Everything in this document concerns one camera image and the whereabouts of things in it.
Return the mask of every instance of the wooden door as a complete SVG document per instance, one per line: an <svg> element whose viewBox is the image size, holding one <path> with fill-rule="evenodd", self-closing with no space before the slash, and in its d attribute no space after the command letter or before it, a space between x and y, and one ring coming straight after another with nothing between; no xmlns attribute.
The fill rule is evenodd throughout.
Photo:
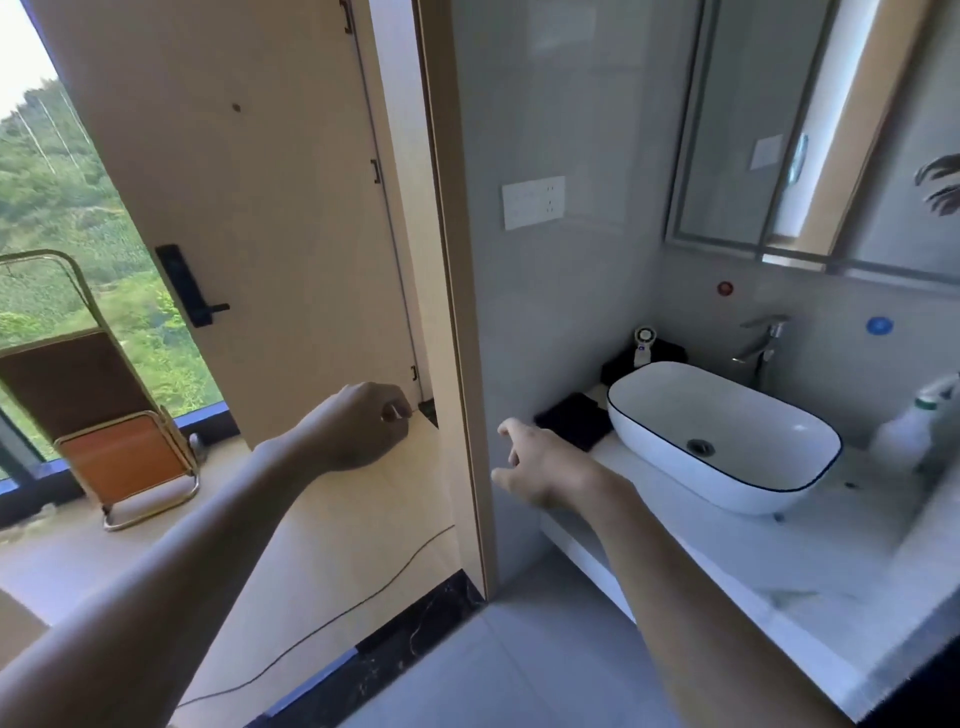
<svg viewBox="0 0 960 728"><path fill-rule="evenodd" d="M179 245L206 300L229 303L192 330L248 443L349 382L394 382L416 402L337 0L27 6L146 245Z"/></svg>

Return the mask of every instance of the forearm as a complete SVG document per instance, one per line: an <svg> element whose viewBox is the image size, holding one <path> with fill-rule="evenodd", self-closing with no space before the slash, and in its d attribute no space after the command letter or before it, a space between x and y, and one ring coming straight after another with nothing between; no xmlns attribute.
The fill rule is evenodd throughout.
<svg viewBox="0 0 960 728"><path fill-rule="evenodd" d="M308 484L286 446L279 439L258 447L245 469L135 570L0 673L3 725L166 726Z"/></svg>
<svg viewBox="0 0 960 728"><path fill-rule="evenodd" d="M606 469L593 478L575 505L687 724L851 725L696 565L632 483Z"/></svg>

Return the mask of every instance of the glass window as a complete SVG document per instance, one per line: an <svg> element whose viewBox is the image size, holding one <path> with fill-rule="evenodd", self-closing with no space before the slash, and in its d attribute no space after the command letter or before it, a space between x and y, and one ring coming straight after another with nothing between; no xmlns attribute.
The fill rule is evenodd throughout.
<svg viewBox="0 0 960 728"><path fill-rule="evenodd" d="M174 417L222 399L19 0L0 0L0 255L72 255L134 368ZM0 266L0 350L89 326L62 269ZM6 392L0 409L50 444Z"/></svg>

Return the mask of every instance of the forest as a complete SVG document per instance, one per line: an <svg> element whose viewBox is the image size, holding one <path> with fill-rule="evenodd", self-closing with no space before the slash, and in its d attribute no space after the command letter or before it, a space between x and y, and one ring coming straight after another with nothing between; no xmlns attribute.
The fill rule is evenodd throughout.
<svg viewBox="0 0 960 728"><path fill-rule="evenodd" d="M0 120L0 255L40 248L63 251L80 263L134 368L171 415L220 401L58 80L26 91L23 102ZM0 265L0 350L91 324L57 263ZM2 390L0 408L44 456L56 456Z"/></svg>

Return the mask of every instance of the drain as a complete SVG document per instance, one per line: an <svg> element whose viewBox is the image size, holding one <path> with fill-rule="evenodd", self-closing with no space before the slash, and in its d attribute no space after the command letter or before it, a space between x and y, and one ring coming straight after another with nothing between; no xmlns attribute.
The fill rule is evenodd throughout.
<svg viewBox="0 0 960 728"><path fill-rule="evenodd" d="M687 440L686 448L698 457L710 457L717 450L706 440Z"/></svg>

